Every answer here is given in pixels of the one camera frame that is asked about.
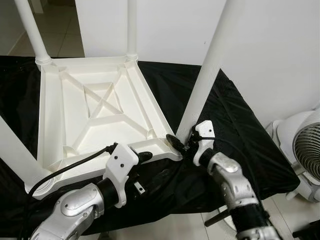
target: white wall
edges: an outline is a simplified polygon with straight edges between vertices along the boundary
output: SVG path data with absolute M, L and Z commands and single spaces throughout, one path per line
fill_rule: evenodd
M 0 55 L 7 55 L 25 32 L 13 0 L 0 0 Z
M 126 53 L 127 0 L 76 0 L 86 57 Z M 320 98 L 319 0 L 245 0 L 222 69 L 260 122 Z M 138 0 L 141 61 L 201 65 L 225 0 Z

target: robotic arm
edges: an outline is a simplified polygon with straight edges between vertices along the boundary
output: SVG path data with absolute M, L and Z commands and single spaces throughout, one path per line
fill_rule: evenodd
M 171 145 L 185 159 L 203 166 L 220 185 L 227 209 L 237 230 L 238 240 L 281 240 L 277 230 L 268 225 L 262 206 L 239 163 L 213 149 L 215 134 L 209 120 L 195 126 L 186 146 L 167 135 Z
M 192 129 L 187 145 L 167 135 L 168 142 L 185 160 L 203 166 L 221 186 L 221 192 L 237 230 L 238 240 L 281 240 L 268 225 L 262 206 L 241 166 L 235 160 L 213 149 L 212 122 L 206 120 Z M 127 202 L 125 184 L 128 174 L 140 160 L 152 157 L 150 152 L 137 154 L 127 145 L 118 144 L 106 164 L 103 180 L 97 185 L 67 192 L 55 204 L 53 213 L 32 234 L 31 240 L 76 240 L 110 207 L 121 208 Z M 136 182 L 142 194 L 145 190 Z
M 106 163 L 103 180 L 61 196 L 55 203 L 52 214 L 40 224 L 30 239 L 78 239 L 105 210 L 113 206 L 121 208 L 126 204 L 125 184 L 130 170 L 139 160 L 146 161 L 151 157 L 150 152 L 137 154 L 129 146 L 117 144 Z

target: tiled floor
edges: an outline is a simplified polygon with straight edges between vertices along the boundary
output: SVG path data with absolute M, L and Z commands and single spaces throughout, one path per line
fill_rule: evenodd
M 75 7 L 47 5 L 44 14 L 35 14 L 34 19 L 51 57 L 85 56 Z M 9 55 L 35 56 L 26 33 Z
M 291 201 L 287 201 L 284 194 L 272 198 L 291 232 L 320 219 L 320 203 L 311 203 L 300 195 Z

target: black cable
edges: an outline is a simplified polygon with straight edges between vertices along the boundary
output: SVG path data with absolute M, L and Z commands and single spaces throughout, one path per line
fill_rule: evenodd
M 215 141 L 220 141 L 220 142 L 227 143 L 231 147 L 233 147 L 243 157 L 243 159 L 245 160 L 246 165 L 248 167 L 249 174 L 251 175 L 251 178 L 252 178 L 252 181 L 253 181 L 256 198 L 258 199 L 261 208 L 264 210 L 264 207 L 262 205 L 261 198 L 260 198 L 258 183 L 257 183 L 257 180 L 255 178 L 254 172 L 253 172 L 252 168 L 250 167 L 250 164 L 249 164 L 247 156 L 239 148 L 237 148 L 231 141 L 228 141 L 228 140 L 225 140 L 225 139 L 222 139 L 222 138 L 208 137 L 208 136 L 200 136 L 200 139 L 201 140 L 215 140 Z
M 42 180 L 40 180 L 39 182 L 37 182 L 32 188 L 31 190 L 29 191 L 27 197 L 26 197 L 26 201 L 25 201 L 25 205 L 24 205 L 24 209 L 23 209 L 23 221 L 22 221 L 22 228 L 21 228 L 21 231 L 19 233 L 19 237 L 18 237 L 18 240 L 21 240 L 22 239 L 22 236 L 23 236 L 23 239 L 28 239 L 28 213 L 29 213 L 29 203 L 30 203 L 30 200 L 33 196 L 33 194 L 35 193 L 35 191 L 42 185 L 44 184 L 45 182 L 49 181 L 50 179 L 53 179 L 54 177 L 70 170 L 70 169 L 73 169 L 81 164 L 84 164 L 96 157 L 98 157 L 99 155 L 103 154 L 104 152 L 110 152 L 110 151 L 113 151 L 114 149 L 114 145 L 113 146 L 107 146 L 105 147 L 104 149 L 96 152 L 95 154 L 92 154 L 80 161 L 77 161 L 69 166 L 66 166 L 48 176 L 46 176 L 45 178 L 43 178 Z

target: white pole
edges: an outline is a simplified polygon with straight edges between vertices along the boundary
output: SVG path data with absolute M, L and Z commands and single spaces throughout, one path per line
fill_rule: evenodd
M 7 123 L 0 117 L 0 158 L 11 168 L 15 174 L 24 182 L 29 191 L 37 182 L 51 174 L 42 168 L 31 155 L 25 145 L 19 140 Z M 47 189 L 52 181 L 41 185 L 37 192 Z
M 35 53 L 35 63 L 41 70 L 42 65 L 51 63 L 51 57 L 46 51 L 44 42 L 42 41 L 36 21 L 32 14 L 28 0 L 14 0 L 19 11 L 23 26 L 29 36 L 32 48 Z
M 208 52 L 176 132 L 176 137 L 182 143 L 187 142 L 191 128 L 197 123 L 206 103 L 243 4 L 243 0 L 226 0 Z
M 138 60 L 137 54 L 137 0 L 127 0 L 127 53 L 131 61 Z

